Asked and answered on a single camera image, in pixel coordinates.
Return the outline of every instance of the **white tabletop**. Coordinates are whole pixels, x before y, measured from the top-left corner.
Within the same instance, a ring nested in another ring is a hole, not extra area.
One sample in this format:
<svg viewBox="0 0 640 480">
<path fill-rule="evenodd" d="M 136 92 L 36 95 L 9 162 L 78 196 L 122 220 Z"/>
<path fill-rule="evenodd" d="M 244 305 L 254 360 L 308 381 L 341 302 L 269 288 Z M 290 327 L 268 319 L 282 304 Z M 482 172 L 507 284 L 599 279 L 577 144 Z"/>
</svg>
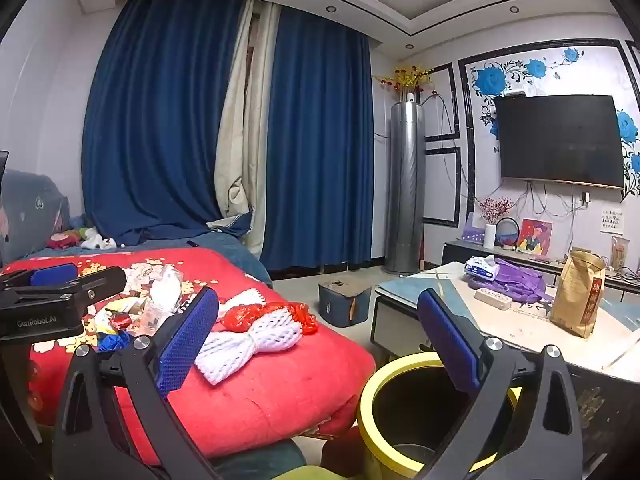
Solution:
<svg viewBox="0 0 640 480">
<path fill-rule="evenodd" d="M 588 338 L 581 338 L 546 319 L 523 314 L 518 303 L 513 303 L 509 310 L 499 310 L 476 300 L 475 291 L 462 280 L 463 275 L 464 265 L 451 262 L 411 277 L 451 280 L 485 335 L 499 337 L 513 346 L 533 352 L 540 352 L 547 344 L 554 344 L 569 363 L 640 382 L 640 344 L 636 344 L 640 339 L 640 332 L 632 332 L 602 308 L 598 309 L 593 333 Z M 415 304 L 410 301 L 391 295 L 379 287 L 376 292 L 415 308 Z M 556 288 L 548 286 L 546 293 L 555 296 Z"/>
</svg>

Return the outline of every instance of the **television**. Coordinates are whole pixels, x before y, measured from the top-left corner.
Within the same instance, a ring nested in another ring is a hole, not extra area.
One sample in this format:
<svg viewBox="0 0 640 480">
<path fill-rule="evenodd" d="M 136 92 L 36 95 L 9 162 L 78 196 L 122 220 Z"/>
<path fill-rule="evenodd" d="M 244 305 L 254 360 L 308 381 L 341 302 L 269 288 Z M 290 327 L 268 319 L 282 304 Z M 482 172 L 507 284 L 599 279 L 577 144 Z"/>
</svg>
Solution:
<svg viewBox="0 0 640 480">
<path fill-rule="evenodd" d="M 494 102 L 502 177 L 623 189 L 611 96 L 516 95 Z"/>
</svg>

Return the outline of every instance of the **floor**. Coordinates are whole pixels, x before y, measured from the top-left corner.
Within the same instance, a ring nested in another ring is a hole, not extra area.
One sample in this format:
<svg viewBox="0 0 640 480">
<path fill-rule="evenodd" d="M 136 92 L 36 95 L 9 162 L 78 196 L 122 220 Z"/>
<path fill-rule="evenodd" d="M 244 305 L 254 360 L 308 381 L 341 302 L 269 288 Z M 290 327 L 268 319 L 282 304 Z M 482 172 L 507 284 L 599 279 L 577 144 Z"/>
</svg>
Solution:
<svg viewBox="0 0 640 480">
<path fill-rule="evenodd" d="M 347 270 L 345 272 L 336 272 L 334 274 L 322 274 L 319 276 L 305 276 L 304 278 L 292 278 L 290 280 L 277 280 L 273 282 L 274 290 L 283 298 L 289 301 L 299 301 L 309 305 L 310 310 L 316 314 L 318 321 L 330 326 L 336 332 L 348 337 L 352 341 L 366 348 L 373 357 L 378 359 L 378 349 L 373 346 L 369 340 L 371 333 L 371 323 L 373 320 L 373 306 L 375 302 L 375 294 L 372 293 L 369 302 L 369 317 L 363 323 L 350 326 L 348 328 L 337 328 L 326 323 L 322 317 L 318 315 L 318 283 L 325 282 L 330 279 L 339 279 L 341 276 L 357 276 L 361 280 L 366 281 L 370 285 L 376 285 L 381 282 L 388 282 L 395 277 L 387 274 L 381 267 L 369 267 L 360 270 Z M 297 436 L 294 438 L 298 447 L 305 455 L 306 462 L 310 465 L 319 465 L 324 440 L 309 438 L 306 436 Z"/>
</svg>

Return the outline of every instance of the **table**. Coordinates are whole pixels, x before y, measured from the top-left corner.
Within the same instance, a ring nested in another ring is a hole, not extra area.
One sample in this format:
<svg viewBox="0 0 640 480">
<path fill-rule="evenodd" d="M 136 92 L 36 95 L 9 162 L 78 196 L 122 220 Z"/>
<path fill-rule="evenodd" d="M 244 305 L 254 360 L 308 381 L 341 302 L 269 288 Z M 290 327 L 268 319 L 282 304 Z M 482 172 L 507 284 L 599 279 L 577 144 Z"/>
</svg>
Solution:
<svg viewBox="0 0 640 480">
<path fill-rule="evenodd" d="M 475 291 L 462 280 L 464 265 L 460 262 L 449 262 L 402 279 L 424 280 L 432 286 L 436 273 L 442 283 L 448 281 L 452 285 L 444 290 L 445 303 L 453 310 L 453 300 L 458 298 L 447 299 L 447 295 L 452 295 L 452 290 L 458 293 L 484 335 L 497 336 L 525 354 L 538 353 L 547 344 L 561 349 L 580 409 L 586 467 L 605 456 L 607 463 L 618 460 L 627 446 L 640 445 L 640 344 L 631 344 L 640 333 L 633 332 L 633 324 L 628 320 L 625 324 L 615 309 L 610 314 L 600 308 L 593 333 L 583 339 L 548 320 L 511 309 L 499 310 L 474 298 Z M 429 351 L 430 343 L 418 321 L 417 293 L 415 301 L 408 300 L 386 290 L 384 283 L 374 292 L 377 298 L 371 342 L 386 355 Z M 556 290 L 548 286 L 546 292 L 554 296 Z M 625 354 L 630 344 L 632 351 Z"/>
<path fill-rule="evenodd" d="M 560 276 L 562 273 L 563 265 L 558 262 L 544 262 L 532 258 L 531 254 L 521 253 L 519 251 L 507 251 L 497 246 L 493 249 L 485 249 L 482 245 L 467 242 L 466 240 L 453 240 L 445 243 L 442 249 L 442 263 L 444 265 L 449 262 L 466 262 L 472 256 L 488 256 L 489 254 L 494 254 L 512 264 L 529 267 L 529 269 L 536 269 L 541 272 L 546 272 L 547 274 L 552 274 L 553 276 Z M 605 288 L 607 287 L 622 291 L 622 298 L 624 298 L 625 292 L 640 294 L 640 282 L 632 283 L 621 278 L 615 272 L 607 271 Z"/>
</svg>

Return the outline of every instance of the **dark blue storage stool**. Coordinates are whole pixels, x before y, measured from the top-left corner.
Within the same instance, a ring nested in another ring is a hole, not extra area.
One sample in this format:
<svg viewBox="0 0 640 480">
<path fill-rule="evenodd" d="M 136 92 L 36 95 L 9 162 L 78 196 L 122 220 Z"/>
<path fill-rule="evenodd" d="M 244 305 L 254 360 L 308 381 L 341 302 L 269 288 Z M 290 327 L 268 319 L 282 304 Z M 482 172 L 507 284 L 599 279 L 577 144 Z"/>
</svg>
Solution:
<svg viewBox="0 0 640 480">
<path fill-rule="evenodd" d="M 333 326 L 344 328 L 362 323 L 369 317 L 371 287 L 353 276 L 318 284 L 322 319 Z"/>
</svg>

